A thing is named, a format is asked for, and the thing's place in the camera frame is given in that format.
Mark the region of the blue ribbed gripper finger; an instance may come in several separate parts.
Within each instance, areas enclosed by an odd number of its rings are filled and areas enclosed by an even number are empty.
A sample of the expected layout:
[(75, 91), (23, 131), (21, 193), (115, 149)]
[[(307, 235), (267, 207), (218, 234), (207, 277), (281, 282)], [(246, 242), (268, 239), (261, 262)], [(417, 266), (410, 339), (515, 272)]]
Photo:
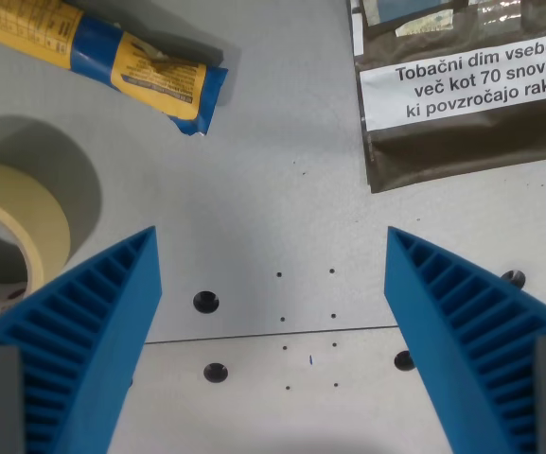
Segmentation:
[(535, 453), (546, 305), (421, 237), (387, 232), (384, 295), (455, 453)]
[(107, 452), (161, 297), (149, 227), (0, 317), (22, 361), (26, 452)]

